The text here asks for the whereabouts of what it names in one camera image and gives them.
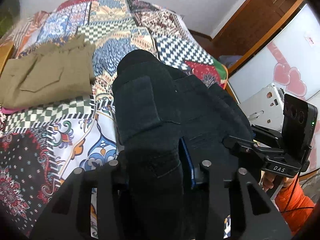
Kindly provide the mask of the person's right hand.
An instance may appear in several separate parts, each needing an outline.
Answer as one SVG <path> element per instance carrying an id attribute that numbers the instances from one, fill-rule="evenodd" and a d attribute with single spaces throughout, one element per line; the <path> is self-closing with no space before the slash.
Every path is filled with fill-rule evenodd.
<path id="1" fill-rule="evenodd" d="M 268 191 L 269 189 L 272 189 L 274 187 L 274 180 L 276 178 L 276 175 L 274 173 L 271 172 L 265 172 L 262 178 L 262 187 L 264 189 L 264 191 Z M 282 191 L 285 190 L 287 187 L 289 187 L 297 178 L 297 176 L 295 176 L 294 178 L 287 178 L 287 177 L 283 177 L 283 187 L 282 187 Z"/>

